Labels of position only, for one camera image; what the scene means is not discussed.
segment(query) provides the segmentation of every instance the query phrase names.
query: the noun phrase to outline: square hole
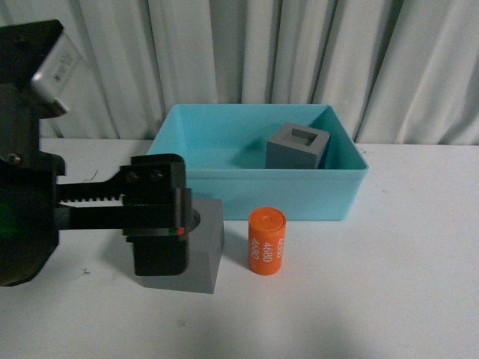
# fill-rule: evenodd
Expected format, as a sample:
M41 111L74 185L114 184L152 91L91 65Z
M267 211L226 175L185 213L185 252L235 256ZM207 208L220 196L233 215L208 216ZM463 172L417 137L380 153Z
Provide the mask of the square hole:
M284 139L295 144L302 144L304 146L311 146L316 139L317 134L302 131L301 129L291 129L291 133L288 133Z

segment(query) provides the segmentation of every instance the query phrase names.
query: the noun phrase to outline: plastic bin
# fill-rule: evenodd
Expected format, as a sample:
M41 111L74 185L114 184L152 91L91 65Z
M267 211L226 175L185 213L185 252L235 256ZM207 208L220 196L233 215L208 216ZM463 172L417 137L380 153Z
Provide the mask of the plastic bin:
M324 169L264 168L266 143L286 122L331 134ZM368 169L327 105L176 105L148 151L156 153L181 155L193 196L222 199L232 220L261 206L288 220L341 220Z

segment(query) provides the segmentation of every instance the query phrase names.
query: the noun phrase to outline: gray block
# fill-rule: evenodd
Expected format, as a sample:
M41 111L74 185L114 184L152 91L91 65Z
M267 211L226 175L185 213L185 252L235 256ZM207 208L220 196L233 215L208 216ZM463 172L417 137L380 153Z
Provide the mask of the gray block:
M266 168L318 168L329 137L327 131L286 122L268 140Z
M201 222L189 234L188 268L180 275L141 277L143 286L184 292L214 292L225 243L223 206L220 200L193 198L193 208L200 213Z

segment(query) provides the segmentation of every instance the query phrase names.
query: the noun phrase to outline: robotic arm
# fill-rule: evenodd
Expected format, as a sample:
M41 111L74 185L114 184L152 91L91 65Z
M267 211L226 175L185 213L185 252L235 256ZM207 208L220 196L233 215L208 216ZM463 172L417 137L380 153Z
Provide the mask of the robotic arm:
M133 157L106 182L58 185L64 160L39 151L39 119L68 111L75 71L86 67L56 20L0 28L0 285L30 281L59 230L121 228L135 273L181 274L198 226L185 164L174 154ZM121 199L123 206L74 207Z

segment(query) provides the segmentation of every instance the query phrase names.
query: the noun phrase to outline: screw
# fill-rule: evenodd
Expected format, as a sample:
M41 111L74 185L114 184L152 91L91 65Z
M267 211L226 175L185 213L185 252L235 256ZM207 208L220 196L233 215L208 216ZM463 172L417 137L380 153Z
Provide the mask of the screw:
M126 174L126 181L128 183L135 183L135 182L138 182L138 174L136 174L136 172L128 172Z
M22 161L22 157L16 153L10 153L7 155L7 163L12 166L18 166Z
M160 170L154 170L150 175L151 182L159 182L162 178L163 174Z

